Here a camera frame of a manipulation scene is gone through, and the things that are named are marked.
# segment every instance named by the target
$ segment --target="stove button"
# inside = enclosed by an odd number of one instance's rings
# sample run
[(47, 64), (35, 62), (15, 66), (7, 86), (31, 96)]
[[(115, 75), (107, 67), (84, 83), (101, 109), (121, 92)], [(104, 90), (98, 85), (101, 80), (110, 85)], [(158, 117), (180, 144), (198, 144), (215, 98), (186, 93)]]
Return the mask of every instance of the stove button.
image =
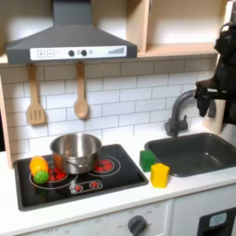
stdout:
[(86, 55), (87, 55), (87, 51), (86, 51), (86, 50), (82, 50), (82, 51), (81, 51), (81, 54), (82, 54), (83, 56), (86, 56)]
[(74, 56), (74, 55), (75, 55), (75, 52), (72, 51), (72, 50), (70, 50), (70, 51), (68, 52), (68, 54), (69, 54), (70, 56)]
[(100, 184), (98, 182), (92, 182), (89, 185), (91, 188), (98, 188), (100, 186)]
[(75, 189), (76, 189), (77, 192), (80, 192), (80, 191), (83, 190), (82, 186), (80, 186), (80, 185), (77, 185), (77, 186), (75, 187)]

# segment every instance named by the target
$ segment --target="black stovetop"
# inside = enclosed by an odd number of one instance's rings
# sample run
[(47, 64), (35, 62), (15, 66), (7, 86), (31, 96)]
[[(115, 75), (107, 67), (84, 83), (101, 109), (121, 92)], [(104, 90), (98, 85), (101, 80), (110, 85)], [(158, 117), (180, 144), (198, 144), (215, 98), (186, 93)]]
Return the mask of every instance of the black stovetop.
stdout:
[(30, 160), (15, 163), (18, 208), (22, 211), (77, 201), (95, 195), (125, 190), (148, 183), (120, 145), (101, 148), (99, 165), (86, 174), (72, 175), (53, 167), (53, 156), (44, 156), (50, 166), (48, 183), (36, 184), (30, 175)]

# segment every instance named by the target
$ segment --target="wooden shelf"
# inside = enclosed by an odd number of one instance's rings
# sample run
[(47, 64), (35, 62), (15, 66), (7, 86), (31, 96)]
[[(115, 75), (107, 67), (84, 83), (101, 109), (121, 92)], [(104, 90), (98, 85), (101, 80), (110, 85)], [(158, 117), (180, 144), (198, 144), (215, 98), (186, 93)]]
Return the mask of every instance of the wooden shelf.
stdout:
[(0, 64), (7, 64), (8, 60), (6, 54), (0, 55)]
[(217, 53), (214, 50), (214, 42), (148, 44), (147, 52), (139, 53), (138, 57), (194, 55), (194, 54), (212, 54), (212, 53)]

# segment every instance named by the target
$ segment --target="toy vegetable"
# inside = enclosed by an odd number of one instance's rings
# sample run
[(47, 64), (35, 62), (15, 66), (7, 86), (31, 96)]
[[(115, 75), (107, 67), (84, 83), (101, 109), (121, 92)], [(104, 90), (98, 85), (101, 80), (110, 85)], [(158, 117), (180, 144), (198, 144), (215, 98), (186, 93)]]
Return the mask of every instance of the toy vegetable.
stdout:
[(48, 181), (48, 162), (43, 157), (32, 158), (29, 169), (35, 183), (46, 183)]

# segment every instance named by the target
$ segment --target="faucet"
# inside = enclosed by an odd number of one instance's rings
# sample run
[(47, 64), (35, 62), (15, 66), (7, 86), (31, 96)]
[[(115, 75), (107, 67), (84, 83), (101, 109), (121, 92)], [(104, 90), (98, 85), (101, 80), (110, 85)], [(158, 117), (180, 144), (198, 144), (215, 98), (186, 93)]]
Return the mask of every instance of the faucet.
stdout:
[(195, 90), (189, 90), (187, 92), (184, 92), (174, 102), (171, 118), (165, 124), (165, 130), (166, 130), (166, 134), (168, 136), (177, 137), (179, 131), (188, 129), (187, 116), (185, 115), (183, 120), (180, 121), (179, 112), (180, 112), (180, 108), (181, 108), (181, 105), (183, 104), (183, 102), (189, 98), (194, 97), (194, 96), (195, 96)]

